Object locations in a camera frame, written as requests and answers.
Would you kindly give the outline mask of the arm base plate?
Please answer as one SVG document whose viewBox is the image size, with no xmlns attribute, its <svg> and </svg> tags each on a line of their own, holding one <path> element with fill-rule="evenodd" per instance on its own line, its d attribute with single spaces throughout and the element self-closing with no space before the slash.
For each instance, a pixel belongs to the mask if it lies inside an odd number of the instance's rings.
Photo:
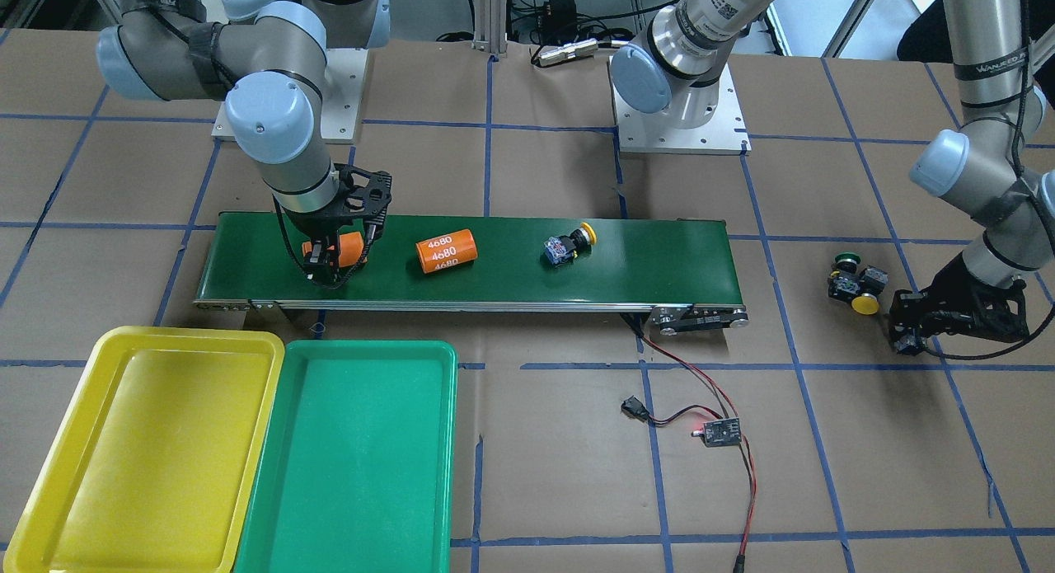
<svg viewBox="0 0 1055 573">
<path fill-rule="evenodd" d="M 253 73 L 244 77 L 227 93 L 226 101 L 216 115 L 212 137 L 222 141 L 235 141 L 241 131 L 248 134 L 261 130 L 269 144 L 274 125 L 290 125 L 295 129 L 307 126 L 309 115 L 316 115 L 313 122 L 321 141 L 325 144 L 354 144 L 359 140 L 359 120 L 362 117 L 363 97 L 370 62 L 366 49 L 329 49 L 327 66 L 321 80 L 321 102 L 312 103 L 313 91 L 308 85 L 279 71 L 268 74 Z"/>
<path fill-rule="evenodd" d="M 625 153 L 741 155 L 753 148 L 730 66 L 724 66 L 715 84 L 690 87 L 655 114 L 630 107 L 618 91 L 612 92 L 612 100 Z"/>
</svg>

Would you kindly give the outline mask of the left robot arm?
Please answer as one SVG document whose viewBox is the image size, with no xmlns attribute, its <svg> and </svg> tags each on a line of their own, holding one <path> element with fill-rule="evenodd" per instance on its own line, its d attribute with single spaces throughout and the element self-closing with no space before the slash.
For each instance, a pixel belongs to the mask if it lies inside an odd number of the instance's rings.
<svg viewBox="0 0 1055 573">
<path fill-rule="evenodd" d="M 678 0 L 664 6 L 610 62 L 626 104 L 657 114 L 693 87 L 720 80 L 734 37 L 775 0 Z M 1027 0 L 945 0 L 954 76 L 964 125 L 943 129 L 909 177 L 982 228 L 918 294 L 897 291 L 887 336 L 901 355 L 928 352 L 932 336 L 1035 340 L 1025 280 L 1053 257 L 1053 174 L 1028 170 L 1021 153 L 1043 121 L 1033 84 Z"/>
</svg>

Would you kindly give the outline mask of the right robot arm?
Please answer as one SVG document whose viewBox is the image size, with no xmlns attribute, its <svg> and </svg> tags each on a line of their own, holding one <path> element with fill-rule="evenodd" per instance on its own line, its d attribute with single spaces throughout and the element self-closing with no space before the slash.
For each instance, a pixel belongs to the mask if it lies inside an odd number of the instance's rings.
<svg viewBox="0 0 1055 573">
<path fill-rule="evenodd" d="M 280 230 L 307 238 L 298 268 L 328 289 L 347 283 L 383 234 L 391 176 L 335 163 L 321 133 L 335 47 L 384 46 L 389 0 L 220 0 L 226 23 L 202 0 L 118 0 L 96 59 L 106 83 L 130 100 L 215 100 L 271 190 Z"/>
</svg>

